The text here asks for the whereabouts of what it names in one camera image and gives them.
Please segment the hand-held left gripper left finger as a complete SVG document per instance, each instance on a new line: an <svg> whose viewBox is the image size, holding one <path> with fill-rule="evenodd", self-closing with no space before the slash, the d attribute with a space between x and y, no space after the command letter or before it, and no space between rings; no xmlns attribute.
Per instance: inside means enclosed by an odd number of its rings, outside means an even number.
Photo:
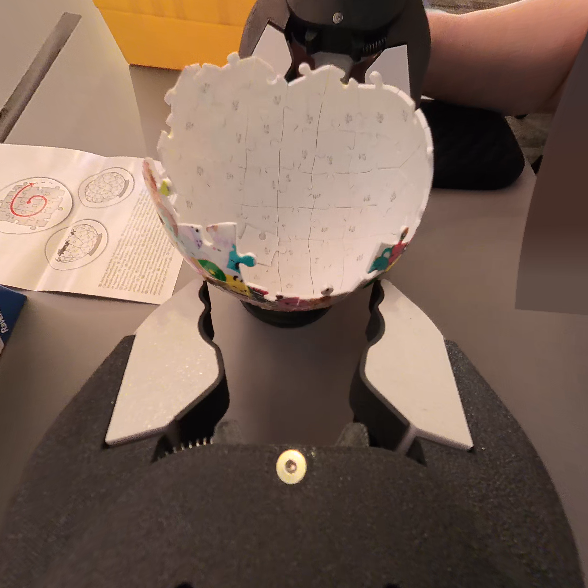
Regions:
<svg viewBox="0 0 588 588"><path fill-rule="evenodd" d="M105 443L211 437L229 406L208 284L194 279L136 329Z"/></svg>

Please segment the printed puzzle box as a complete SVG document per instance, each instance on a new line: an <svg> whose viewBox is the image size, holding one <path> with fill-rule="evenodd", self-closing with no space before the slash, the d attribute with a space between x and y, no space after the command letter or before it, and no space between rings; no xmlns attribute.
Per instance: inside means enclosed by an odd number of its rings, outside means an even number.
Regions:
<svg viewBox="0 0 588 588"><path fill-rule="evenodd" d="M6 347L19 315L27 301L27 296L1 285L1 353Z"/></svg>

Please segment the black ball stand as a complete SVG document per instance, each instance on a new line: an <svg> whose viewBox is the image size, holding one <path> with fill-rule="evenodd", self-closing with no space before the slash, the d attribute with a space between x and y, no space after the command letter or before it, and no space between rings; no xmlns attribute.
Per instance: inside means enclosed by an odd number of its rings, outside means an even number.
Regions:
<svg viewBox="0 0 588 588"><path fill-rule="evenodd" d="M276 300L268 305L241 301L247 312L261 322L284 329L313 324L328 312L333 303L332 296L312 299L277 296Z"/></svg>

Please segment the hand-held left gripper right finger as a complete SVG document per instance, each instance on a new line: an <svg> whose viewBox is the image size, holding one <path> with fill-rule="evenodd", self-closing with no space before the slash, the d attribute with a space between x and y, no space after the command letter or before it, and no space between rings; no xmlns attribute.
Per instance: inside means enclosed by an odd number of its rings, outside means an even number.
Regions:
<svg viewBox="0 0 588 588"><path fill-rule="evenodd" d="M407 453L416 439L460 450L473 440L443 335L388 281L373 284L367 347L354 374L354 418L376 447Z"/></svg>

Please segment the folded instruction leaflet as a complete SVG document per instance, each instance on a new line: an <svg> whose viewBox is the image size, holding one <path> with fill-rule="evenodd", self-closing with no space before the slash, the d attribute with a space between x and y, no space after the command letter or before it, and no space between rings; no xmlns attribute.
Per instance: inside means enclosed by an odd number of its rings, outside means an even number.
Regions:
<svg viewBox="0 0 588 588"><path fill-rule="evenodd" d="M182 264L140 158L1 144L1 284L160 305Z"/></svg>

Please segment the yellow plastic bin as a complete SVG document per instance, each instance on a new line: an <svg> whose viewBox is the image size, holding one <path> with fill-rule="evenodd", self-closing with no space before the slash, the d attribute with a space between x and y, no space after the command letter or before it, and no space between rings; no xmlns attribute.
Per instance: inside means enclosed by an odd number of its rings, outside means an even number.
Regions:
<svg viewBox="0 0 588 588"><path fill-rule="evenodd" d="M94 1L131 65L223 66L237 52L254 1Z"/></svg>

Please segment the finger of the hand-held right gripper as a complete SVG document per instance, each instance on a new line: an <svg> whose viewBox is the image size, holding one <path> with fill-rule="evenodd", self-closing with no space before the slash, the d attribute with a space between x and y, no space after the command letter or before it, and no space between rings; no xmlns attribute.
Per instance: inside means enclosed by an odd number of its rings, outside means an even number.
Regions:
<svg viewBox="0 0 588 588"><path fill-rule="evenodd" d="M292 48L284 32L273 24L266 24L252 55L268 64L276 75L295 79Z"/></svg>
<svg viewBox="0 0 588 588"><path fill-rule="evenodd" d="M409 62L407 45L384 49L371 63L366 71L366 83L371 81L371 74L377 72L386 85L395 86L409 97L410 90Z"/></svg>

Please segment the black cushioned pad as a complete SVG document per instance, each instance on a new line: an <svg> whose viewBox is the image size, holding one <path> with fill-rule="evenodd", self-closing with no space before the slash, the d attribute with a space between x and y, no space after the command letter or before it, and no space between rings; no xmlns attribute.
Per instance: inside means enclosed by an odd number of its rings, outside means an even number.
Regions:
<svg viewBox="0 0 588 588"><path fill-rule="evenodd" d="M439 100L422 100L433 140L434 189L499 190L511 186L525 157L502 115Z"/></svg>

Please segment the person's right forearm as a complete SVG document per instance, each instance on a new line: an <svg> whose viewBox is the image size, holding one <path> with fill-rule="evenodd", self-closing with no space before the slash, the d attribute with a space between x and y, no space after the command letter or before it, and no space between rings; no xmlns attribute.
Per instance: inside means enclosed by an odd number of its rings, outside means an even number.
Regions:
<svg viewBox="0 0 588 588"><path fill-rule="evenodd" d="M555 113L587 34L587 1L426 14L424 96L507 116Z"/></svg>

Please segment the partly built puzzle ball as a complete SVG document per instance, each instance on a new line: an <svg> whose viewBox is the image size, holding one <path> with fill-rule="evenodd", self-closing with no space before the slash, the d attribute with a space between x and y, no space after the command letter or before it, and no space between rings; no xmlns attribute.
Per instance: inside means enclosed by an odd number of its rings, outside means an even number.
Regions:
<svg viewBox="0 0 588 588"><path fill-rule="evenodd" d="M186 66L143 178L168 238L205 281L275 312L330 307L404 253L428 204L433 141L403 91L303 63Z"/></svg>

